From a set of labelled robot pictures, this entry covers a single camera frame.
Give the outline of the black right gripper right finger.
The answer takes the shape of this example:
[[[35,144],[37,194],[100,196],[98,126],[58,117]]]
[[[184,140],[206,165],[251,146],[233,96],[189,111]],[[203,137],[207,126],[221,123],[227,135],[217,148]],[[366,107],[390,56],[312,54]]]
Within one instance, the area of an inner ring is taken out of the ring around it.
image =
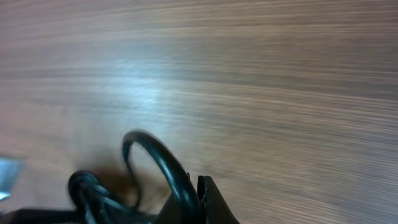
[[[198,177],[197,195],[206,224],[239,224],[210,176]]]

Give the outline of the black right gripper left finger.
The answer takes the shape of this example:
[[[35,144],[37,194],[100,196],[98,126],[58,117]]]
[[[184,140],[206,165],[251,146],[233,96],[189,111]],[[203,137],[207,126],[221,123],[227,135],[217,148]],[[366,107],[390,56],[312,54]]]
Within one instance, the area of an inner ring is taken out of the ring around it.
[[[153,223],[190,223],[189,175],[184,170],[171,170],[165,177],[172,192]]]

